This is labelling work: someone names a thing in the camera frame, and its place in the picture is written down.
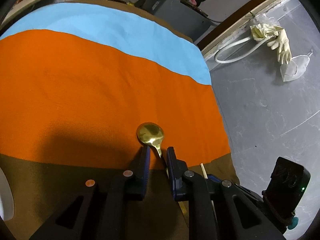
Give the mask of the wooden chopstick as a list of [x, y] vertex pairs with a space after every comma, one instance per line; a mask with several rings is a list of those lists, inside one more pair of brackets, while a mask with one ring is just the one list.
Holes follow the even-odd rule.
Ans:
[[206, 172], [206, 169], [204, 167], [204, 164], [200, 163], [200, 167], [201, 167], [201, 171], [202, 171], [202, 175], [203, 175], [204, 179], [208, 179], [207, 172]]

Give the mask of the gold spoon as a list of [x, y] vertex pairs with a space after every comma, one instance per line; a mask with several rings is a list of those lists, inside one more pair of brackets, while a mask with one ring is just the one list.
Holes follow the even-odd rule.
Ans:
[[164, 140], [163, 129], [153, 122], [145, 122], [137, 128], [137, 138], [145, 145], [152, 146], [158, 153], [161, 159], [167, 176], [169, 176], [167, 163], [163, 157], [161, 145]]

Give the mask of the white utensil holder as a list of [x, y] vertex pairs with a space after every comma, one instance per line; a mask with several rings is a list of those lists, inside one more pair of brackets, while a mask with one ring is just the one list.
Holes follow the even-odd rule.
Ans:
[[1, 198], [1, 218], [4, 221], [14, 217], [15, 206], [14, 198], [8, 180], [0, 168], [0, 198]]

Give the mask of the white mesh strainer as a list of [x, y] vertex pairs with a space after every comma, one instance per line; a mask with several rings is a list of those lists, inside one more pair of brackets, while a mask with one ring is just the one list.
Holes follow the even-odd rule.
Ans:
[[290, 82], [300, 78], [305, 73], [312, 54], [313, 50], [307, 55], [293, 57], [288, 64], [282, 64], [280, 66], [280, 74], [283, 82]]

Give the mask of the striped blue orange brown cloth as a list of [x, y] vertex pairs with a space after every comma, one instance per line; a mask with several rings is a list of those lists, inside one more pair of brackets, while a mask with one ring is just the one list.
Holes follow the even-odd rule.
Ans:
[[1, 168], [28, 239], [60, 207], [109, 184], [158, 124], [194, 171], [238, 183], [200, 50], [162, 20], [116, 2], [41, 7], [1, 36]]

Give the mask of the cream rubber gloves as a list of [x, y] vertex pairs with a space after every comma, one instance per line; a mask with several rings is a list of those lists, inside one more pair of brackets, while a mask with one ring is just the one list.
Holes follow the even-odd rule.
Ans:
[[250, 26], [253, 39], [263, 41], [271, 50], [277, 51], [277, 61], [288, 64], [291, 59], [290, 42], [286, 30], [278, 25], [258, 23]]

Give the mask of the grey cabinet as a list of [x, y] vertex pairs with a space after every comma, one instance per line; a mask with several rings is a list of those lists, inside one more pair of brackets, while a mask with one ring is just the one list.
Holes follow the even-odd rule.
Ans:
[[207, 14], [187, 0], [145, 0], [142, 9], [164, 20], [193, 41], [214, 25]]

